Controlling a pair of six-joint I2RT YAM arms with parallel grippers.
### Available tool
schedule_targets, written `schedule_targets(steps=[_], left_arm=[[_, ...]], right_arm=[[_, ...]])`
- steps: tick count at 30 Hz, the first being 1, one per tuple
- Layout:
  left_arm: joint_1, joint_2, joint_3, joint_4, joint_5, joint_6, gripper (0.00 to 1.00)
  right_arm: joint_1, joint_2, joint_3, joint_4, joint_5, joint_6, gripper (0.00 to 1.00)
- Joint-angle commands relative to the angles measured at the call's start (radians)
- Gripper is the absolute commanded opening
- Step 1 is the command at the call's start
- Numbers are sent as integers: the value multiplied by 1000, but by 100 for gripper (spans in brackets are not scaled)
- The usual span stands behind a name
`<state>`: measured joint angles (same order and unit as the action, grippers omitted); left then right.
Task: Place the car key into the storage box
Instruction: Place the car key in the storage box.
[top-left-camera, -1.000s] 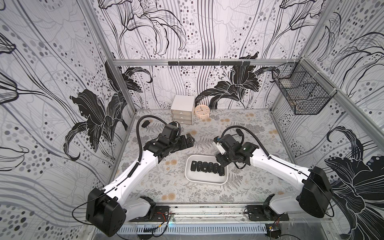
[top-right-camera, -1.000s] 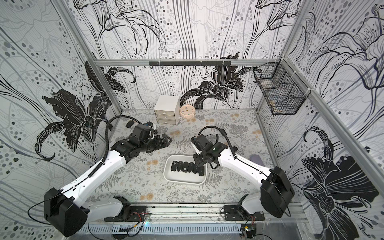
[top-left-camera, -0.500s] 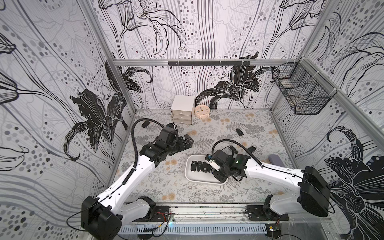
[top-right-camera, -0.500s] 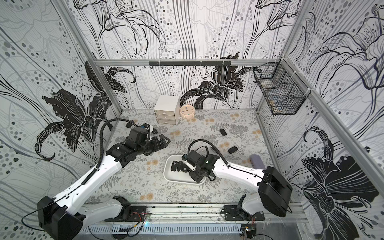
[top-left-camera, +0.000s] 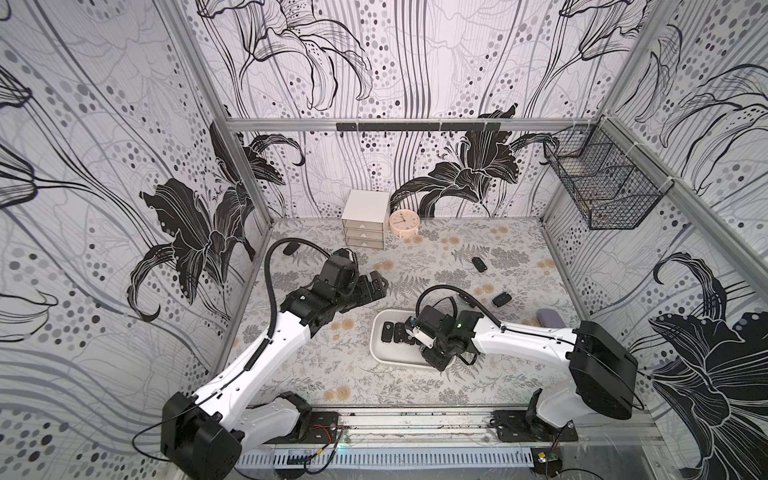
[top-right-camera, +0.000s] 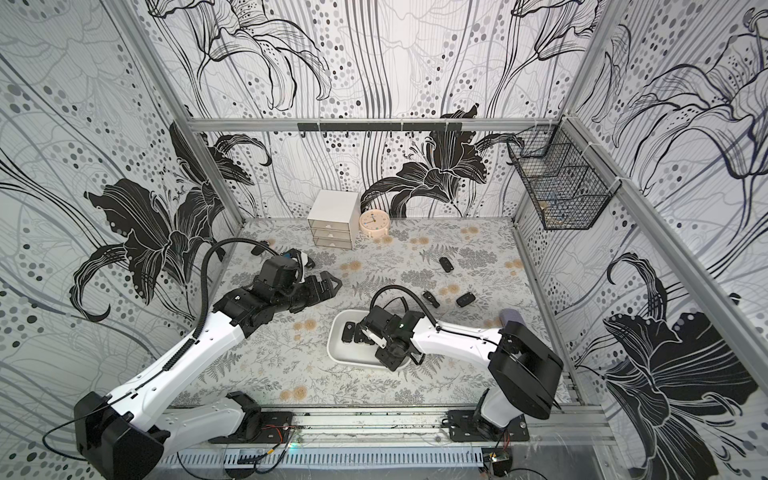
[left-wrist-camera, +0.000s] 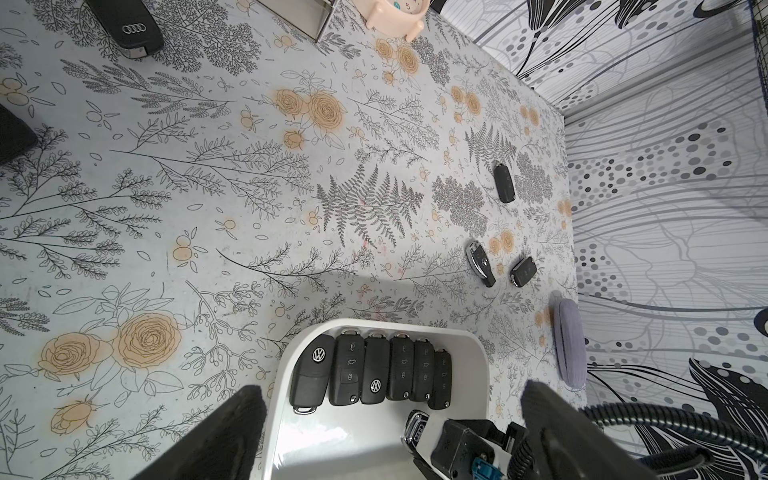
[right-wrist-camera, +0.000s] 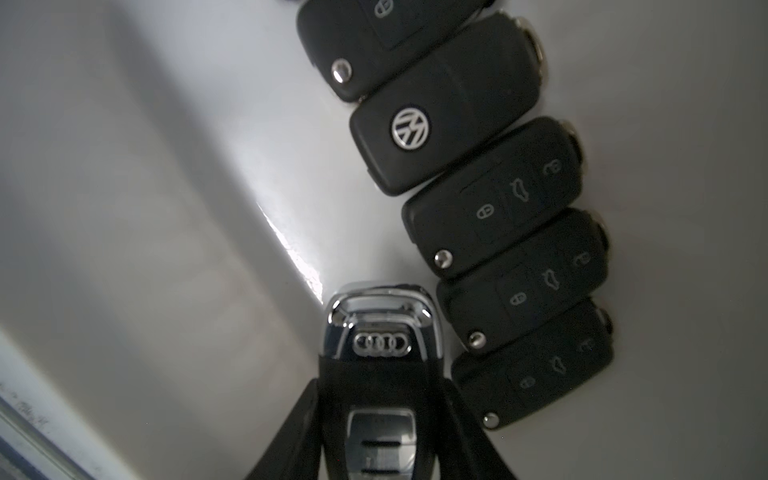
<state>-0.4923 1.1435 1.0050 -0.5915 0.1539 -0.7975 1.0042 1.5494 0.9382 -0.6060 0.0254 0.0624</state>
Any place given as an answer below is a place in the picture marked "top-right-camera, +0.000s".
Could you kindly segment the black mercedes key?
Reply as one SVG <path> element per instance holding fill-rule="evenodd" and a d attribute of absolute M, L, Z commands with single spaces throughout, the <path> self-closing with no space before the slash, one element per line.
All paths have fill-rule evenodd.
<path fill-rule="evenodd" d="M 434 294 L 433 294 L 433 293 L 431 293 L 430 291 L 424 291 L 424 292 L 422 293 L 422 297 L 423 297 L 425 300 L 427 300 L 427 301 L 430 303 L 430 305 L 431 305 L 433 308 L 435 308 L 435 309 L 438 309 L 438 308 L 440 307 L 440 303 L 439 303 L 439 301 L 438 301 L 438 300 L 437 300 L 437 298 L 434 296 Z"/>

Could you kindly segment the white rectangular storage tray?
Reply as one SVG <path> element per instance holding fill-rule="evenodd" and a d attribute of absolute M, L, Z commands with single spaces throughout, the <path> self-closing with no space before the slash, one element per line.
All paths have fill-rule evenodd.
<path fill-rule="evenodd" d="M 342 329 L 346 322 L 354 322 L 357 325 L 368 315 L 368 310 L 347 309 L 334 318 L 327 340 L 327 353 L 336 363 L 361 368 L 387 369 L 387 366 L 376 356 L 379 350 L 389 344 L 383 336 L 374 335 L 371 339 L 362 334 L 363 340 L 353 343 L 341 341 Z"/>

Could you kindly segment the black flip key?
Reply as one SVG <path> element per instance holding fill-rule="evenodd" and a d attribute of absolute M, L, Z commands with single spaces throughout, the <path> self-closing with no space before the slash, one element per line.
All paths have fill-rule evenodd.
<path fill-rule="evenodd" d="M 342 329 L 341 341 L 343 343 L 353 343 L 355 340 L 356 324 L 354 322 L 346 322 Z"/>
<path fill-rule="evenodd" d="M 456 304 L 459 307 L 464 308 L 475 301 L 476 301 L 476 296 L 471 292 L 467 292 L 456 299 Z"/>
<path fill-rule="evenodd" d="M 446 273 L 450 273 L 454 270 L 454 266 L 447 257 L 440 257 L 438 259 L 440 266 Z"/>

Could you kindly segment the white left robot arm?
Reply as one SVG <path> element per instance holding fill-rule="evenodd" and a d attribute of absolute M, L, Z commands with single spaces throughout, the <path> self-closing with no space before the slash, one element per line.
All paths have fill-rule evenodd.
<path fill-rule="evenodd" d="M 272 434 L 283 443 L 278 427 L 269 427 L 261 406 L 243 392 L 195 408 L 171 404 L 276 314 L 297 314 L 337 295 L 341 280 L 327 271 L 305 274 L 310 261 L 298 251 L 267 259 L 249 286 L 226 293 L 201 327 L 144 371 L 106 395 L 81 398 L 74 407 L 79 454 L 106 479 L 142 479 L 165 457 L 202 442 L 253 443 Z"/>

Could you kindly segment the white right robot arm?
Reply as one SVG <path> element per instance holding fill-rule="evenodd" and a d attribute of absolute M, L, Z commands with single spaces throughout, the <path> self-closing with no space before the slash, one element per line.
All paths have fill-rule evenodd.
<path fill-rule="evenodd" d="M 439 322 L 418 310 L 402 315 L 374 306 L 357 330 L 376 346 L 375 358 L 391 371 L 405 359 L 417 363 L 441 355 L 486 369 L 495 385 L 481 395 L 473 413 L 477 430 L 495 434 L 525 415 L 547 420 L 557 406 L 563 362 L 521 320 L 496 329 Z"/>

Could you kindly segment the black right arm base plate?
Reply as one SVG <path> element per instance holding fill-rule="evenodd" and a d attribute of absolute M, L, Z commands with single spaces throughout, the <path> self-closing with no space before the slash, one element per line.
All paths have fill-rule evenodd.
<path fill-rule="evenodd" d="M 499 387 L 487 389 L 473 409 L 448 410 L 441 425 L 457 443 L 526 442 L 530 439 L 527 419 Z"/>

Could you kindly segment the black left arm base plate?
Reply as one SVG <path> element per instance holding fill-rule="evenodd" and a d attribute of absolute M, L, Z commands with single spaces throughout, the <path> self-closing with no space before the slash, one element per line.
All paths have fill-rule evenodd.
<path fill-rule="evenodd" d="M 265 412 L 255 400 L 241 391 L 230 392 L 226 398 L 238 404 L 244 418 L 232 434 L 211 438 L 210 443 L 281 445 L 288 442 L 288 433 L 293 426 L 292 412 Z"/>

